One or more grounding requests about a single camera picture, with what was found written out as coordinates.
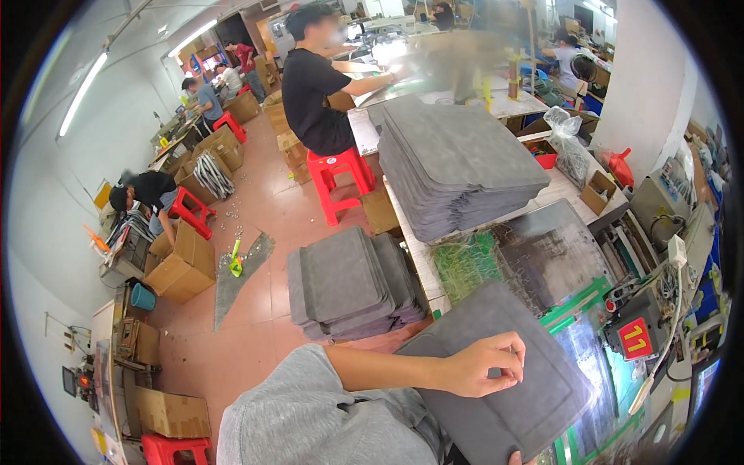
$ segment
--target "person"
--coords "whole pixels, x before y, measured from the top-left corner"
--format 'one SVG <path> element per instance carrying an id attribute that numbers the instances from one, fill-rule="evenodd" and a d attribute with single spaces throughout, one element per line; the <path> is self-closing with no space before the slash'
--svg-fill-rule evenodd
<path id="1" fill-rule="evenodd" d="M 228 91 L 225 94 L 225 100 L 234 99 L 238 91 L 243 88 L 240 73 L 237 72 L 237 69 L 227 66 L 227 63 L 218 63 L 214 68 L 219 73 L 219 78 L 225 81 L 227 85 Z"/>
<path id="2" fill-rule="evenodd" d="M 305 147 L 319 156 L 335 156 L 355 145 L 348 116 L 324 105 L 338 91 L 359 96 L 383 87 L 393 75 L 353 80 L 345 72 L 380 71 L 375 65 L 329 61 L 326 44 L 338 30 L 327 4 L 303 4 L 286 19 L 296 46 L 287 54 L 282 78 L 284 113 L 289 128 Z"/>
<path id="3" fill-rule="evenodd" d="M 566 29 L 561 28 L 555 33 L 555 42 L 558 48 L 543 48 L 541 53 L 545 57 L 554 57 L 558 60 L 560 70 L 558 84 L 565 88 L 561 89 L 563 93 L 576 97 L 576 86 L 579 80 L 571 70 L 571 61 L 576 57 L 576 44 L 579 41 L 576 37 L 568 35 Z"/>
<path id="4" fill-rule="evenodd" d="M 449 31 L 455 26 L 455 14 L 452 12 L 452 7 L 446 1 L 437 3 L 429 18 L 440 31 Z"/>
<path id="5" fill-rule="evenodd" d="M 181 89 L 191 94 L 196 94 L 199 105 L 201 106 L 197 111 L 202 113 L 204 125 L 208 128 L 207 131 L 202 130 L 201 132 L 204 137 L 209 136 L 210 131 L 214 128 L 214 124 L 223 114 L 219 100 L 217 100 L 217 96 L 214 94 L 214 89 L 212 89 L 212 86 L 205 85 L 203 80 L 193 77 L 184 79 L 183 83 L 181 83 Z"/>
<path id="6" fill-rule="evenodd" d="M 524 363 L 515 332 L 443 359 L 305 344 L 224 410 L 217 465 L 448 463 L 458 450 L 412 388 L 482 397 L 521 382 Z"/>
<path id="7" fill-rule="evenodd" d="M 240 60 L 240 71 L 246 75 L 248 84 L 251 85 L 251 90 L 253 91 L 253 95 L 256 96 L 258 103 L 263 103 L 263 100 L 266 98 L 266 90 L 263 88 L 261 79 L 258 77 L 256 62 L 253 60 L 255 49 L 250 45 L 228 42 L 225 45 L 225 50 L 233 52 L 237 59 Z"/>
<path id="8" fill-rule="evenodd" d="M 150 221 L 150 232 L 156 237 L 165 233 L 170 245 L 175 247 L 176 234 L 168 219 L 168 211 L 176 201 L 173 176 L 161 171 L 145 171 L 138 176 L 128 176 L 124 183 L 109 193 L 112 208 L 122 214 L 132 210 L 135 200 L 142 202 L 147 207 L 145 217 Z"/>

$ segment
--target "number 11 sign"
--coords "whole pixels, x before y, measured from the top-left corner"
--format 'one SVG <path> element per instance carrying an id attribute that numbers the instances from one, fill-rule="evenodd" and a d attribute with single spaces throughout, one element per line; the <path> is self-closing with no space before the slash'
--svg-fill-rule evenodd
<path id="1" fill-rule="evenodd" d="M 637 318 L 620 328 L 618 335 L 623 344 L 625 360 L 635 360 L 653 353 L 646 321 L 643 318 Z"/>

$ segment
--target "black pants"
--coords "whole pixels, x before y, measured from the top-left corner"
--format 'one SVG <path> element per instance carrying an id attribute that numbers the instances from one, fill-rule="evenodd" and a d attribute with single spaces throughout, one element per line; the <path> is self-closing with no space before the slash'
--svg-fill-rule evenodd
<path id="1" fill-rule="evenodd" d="M 214 124 L 217 122 L 217 120 L 211 120 L 209 118 L 202 118 L 202 121 L 196 123 L 196 127 L 199 128 L 199 132 L 202 133 L 202 137 L 208 137 L 212 132 L 214 132 Z"/>

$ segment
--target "man in white shirt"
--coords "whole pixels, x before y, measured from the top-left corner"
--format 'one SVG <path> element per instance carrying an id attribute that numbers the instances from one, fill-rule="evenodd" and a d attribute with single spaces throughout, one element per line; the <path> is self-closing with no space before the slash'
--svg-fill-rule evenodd
<path id="1" fill-rule="evenodd" d="M 543 48 L 542 54 L 546 57 L 555 57 L 558 60 L 560 69 L 560 78 L 558 82 L 565 89 L 561 89 L 569 96 L 576 96 L 576 85 L 579 80 L 574 76 L 571 70 L 571 61 L 576 57 L 578 50 L 576 44 L 578 40 L 574 36 L 568 35 L 566 29 L 559 29 L 555 33 L 556 45 L 558 48 Z"/>
<path id="2" fill-rule="evenodd" d="M 232 100 L 237 95 L 237 92 L 243 88 L 243 81 L 240 79 L 240 74 L 237 69 L 230 68 L 225 63 L 220 63 L 215 67 L 217 72 L 220 74 L 221 80 L 227 84 L 228 91 L 225 95 L 225 100 Z"/>

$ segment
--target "hand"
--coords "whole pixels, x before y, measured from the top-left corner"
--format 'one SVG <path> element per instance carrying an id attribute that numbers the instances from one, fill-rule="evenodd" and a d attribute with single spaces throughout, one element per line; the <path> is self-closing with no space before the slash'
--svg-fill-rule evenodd
<path id="1" fill-rule="evenodd" d="M 537 463 L 537 457 L 527 462 L 525 465 L 535 465 Z M 514 452 L 509 457 L 509 465 L 522 465 L 522 453 L 520 451 Z"/>
<path id="2" fill-rule="evenodd" d="M 476 341 L 443 359 L 437 385 L 461 397 L 483 397 L 522 382 L 524 366 L 525 343 L 511 331 Z M 501 376 L 489 378 L 490 368 L 501 368 Z"/>

